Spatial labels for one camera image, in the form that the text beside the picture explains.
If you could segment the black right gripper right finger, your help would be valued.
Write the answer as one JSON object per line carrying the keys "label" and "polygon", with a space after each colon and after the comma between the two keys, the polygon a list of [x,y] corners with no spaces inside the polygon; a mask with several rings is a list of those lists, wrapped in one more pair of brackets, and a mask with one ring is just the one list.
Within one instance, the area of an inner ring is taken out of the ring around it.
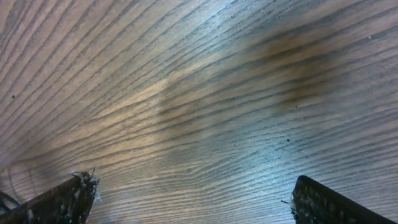
{"label": "black right gripper right finger", "polygon": [[289,205],[296,224],[397,224],[306,175],[297,178]]}

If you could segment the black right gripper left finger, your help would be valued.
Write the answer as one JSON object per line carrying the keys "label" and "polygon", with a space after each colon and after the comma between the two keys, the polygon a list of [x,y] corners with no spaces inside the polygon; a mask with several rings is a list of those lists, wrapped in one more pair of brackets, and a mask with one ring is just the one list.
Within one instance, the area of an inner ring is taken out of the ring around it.
{"label": "black right gripper left finger", "polygon": [[93,172],[72,178],[25,203],[1,192],[1,224],[86,224],[100,180]]}

